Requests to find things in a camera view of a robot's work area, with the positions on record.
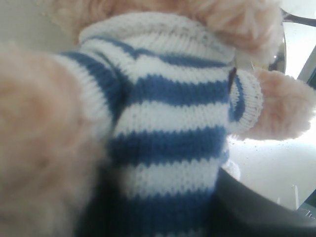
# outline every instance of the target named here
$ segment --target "striped sweater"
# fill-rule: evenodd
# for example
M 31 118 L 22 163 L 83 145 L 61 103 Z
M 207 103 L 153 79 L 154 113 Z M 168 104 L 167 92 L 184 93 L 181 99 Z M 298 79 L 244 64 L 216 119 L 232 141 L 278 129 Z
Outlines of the striped sweater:
M 55 58 L 82 84 L 92 132 L 116 175 L 113 236 L 204 236 L 226 137 L 257 121 L 260 85 L 200 23 L 130 13 L 94 24 Z

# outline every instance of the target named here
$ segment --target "sweater sleeve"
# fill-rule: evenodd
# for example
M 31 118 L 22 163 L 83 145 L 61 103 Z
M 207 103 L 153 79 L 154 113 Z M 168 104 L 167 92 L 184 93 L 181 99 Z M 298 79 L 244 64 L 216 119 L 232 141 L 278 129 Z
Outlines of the sweater sleeve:
M 94 50 L 63 52 L 53 56 L 81 86 L 85 116 L 93 123 L 92 134 L 104 139 L 111 134 L 122 102 L 122 85 L 115 68 Z
M 258 121 L 263 105 L 259 81 L 254 75 L 238 70 L 231 90 L 230 132 L 242 133 Z

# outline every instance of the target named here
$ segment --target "knitted sweater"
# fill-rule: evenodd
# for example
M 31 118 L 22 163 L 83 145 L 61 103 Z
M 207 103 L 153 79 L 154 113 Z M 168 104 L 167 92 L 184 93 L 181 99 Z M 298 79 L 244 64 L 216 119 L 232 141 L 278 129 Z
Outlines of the knitted sweater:
M 251 128 L 262 94 L 238 71 L 234 49 L 203 25 L 130 13 L 85 29 L 78 51 L 56 59 L 82 84 L 92 132 L 107 138 L 118 193 L 113 236 L 204 236 L 226 137 Z

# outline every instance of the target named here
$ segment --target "sweater collar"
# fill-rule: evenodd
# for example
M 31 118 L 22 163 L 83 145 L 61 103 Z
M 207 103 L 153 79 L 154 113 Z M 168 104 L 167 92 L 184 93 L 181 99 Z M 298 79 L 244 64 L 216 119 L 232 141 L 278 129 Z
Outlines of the sweater collar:
M 115 16 L 82 31 L 79 41 L 107 36 L 157 53 L 184 54 L 224 63 L 232 62 L 235 49 L 222 44 L 200 22 L 187 17 L 138 12 Z

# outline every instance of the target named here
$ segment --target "teddy bear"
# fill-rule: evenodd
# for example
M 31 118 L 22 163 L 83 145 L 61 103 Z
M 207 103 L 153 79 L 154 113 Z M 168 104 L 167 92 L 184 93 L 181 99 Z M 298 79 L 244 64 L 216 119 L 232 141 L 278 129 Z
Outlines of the teddy bear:
M 104 208 L 109 236 L 209 236 L 227 137 L 295 138 L 315 92 L 270 62 L 278 0 L 48 0 L 78 48 L 0 50 L 0 234 L 71 237 Z

